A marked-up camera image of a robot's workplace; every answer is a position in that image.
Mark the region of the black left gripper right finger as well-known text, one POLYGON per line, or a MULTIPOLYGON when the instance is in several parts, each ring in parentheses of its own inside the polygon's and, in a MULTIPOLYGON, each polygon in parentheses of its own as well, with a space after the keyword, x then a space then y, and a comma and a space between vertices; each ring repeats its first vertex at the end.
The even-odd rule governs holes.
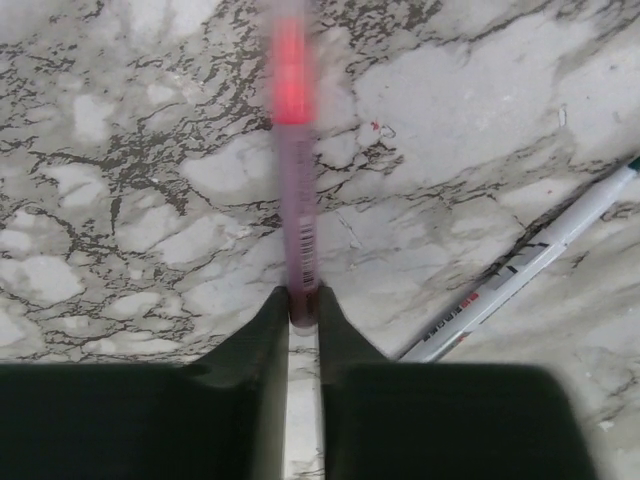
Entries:
POLYGON ((531 365, 402 363, 318 292, 329 479, 595 479, 569 398, 531 365))

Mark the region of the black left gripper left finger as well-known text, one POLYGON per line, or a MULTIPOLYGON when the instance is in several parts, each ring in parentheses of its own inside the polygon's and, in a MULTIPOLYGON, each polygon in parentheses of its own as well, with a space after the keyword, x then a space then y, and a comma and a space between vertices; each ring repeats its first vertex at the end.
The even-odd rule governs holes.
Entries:
POLYGON ((277 479, 288 296, 192 363, 5 364, 5 479, 277 479))

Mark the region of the pink highlighter pen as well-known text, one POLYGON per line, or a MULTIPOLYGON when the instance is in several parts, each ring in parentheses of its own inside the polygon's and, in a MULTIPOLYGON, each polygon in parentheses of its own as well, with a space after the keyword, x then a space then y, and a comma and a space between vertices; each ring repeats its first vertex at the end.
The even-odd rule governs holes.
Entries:
POLYGON ((285 245, 289 318, 295 332, 317 328, 315 75, 307 1, 271 3, 271 109, 285 245))

